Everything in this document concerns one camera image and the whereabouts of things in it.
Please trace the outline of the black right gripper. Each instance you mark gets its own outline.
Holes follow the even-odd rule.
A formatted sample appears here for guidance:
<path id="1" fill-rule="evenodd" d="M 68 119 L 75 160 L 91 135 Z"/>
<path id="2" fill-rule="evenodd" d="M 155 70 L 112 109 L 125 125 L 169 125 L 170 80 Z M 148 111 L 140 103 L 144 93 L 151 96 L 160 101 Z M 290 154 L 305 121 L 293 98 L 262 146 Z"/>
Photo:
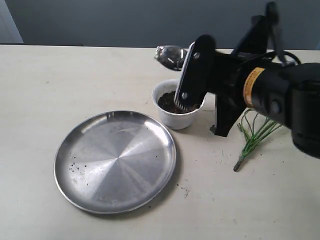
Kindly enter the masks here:
<path id="1" fill-rule="evenodd" d="M 210 92 L 215 94 L 215 124 L 210 131 L 216 136 L 227 137 L 246 109 L 244 75 L 267 53 L 270 35 L 267 18 L 256 15 L 251 22 L 250 29 L 230 54 L 216 52 L 215 39 L 203 34 L 190 45 L 183 64 L 174 102 L 184 111 L 200 106 L 209 92 L 210 78 Z"/>

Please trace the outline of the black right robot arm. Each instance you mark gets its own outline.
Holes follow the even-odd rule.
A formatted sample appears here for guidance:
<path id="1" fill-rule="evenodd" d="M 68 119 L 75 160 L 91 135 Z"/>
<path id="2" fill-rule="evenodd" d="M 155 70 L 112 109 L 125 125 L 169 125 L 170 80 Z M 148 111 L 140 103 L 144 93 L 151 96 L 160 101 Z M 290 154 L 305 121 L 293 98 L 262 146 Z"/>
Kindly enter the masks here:
<path id="1" fill-rule="evenodd" d="M 293 144 L 312 157 L 320 156 L 320 65 L 273 62 L 267 52 L 271 27 L 256 15 L 251 28 L 230 53 L 216 52 L 209 91 L 215 94 L 211 131 L 226 137 L 246 108 L 291 130 Z"/>

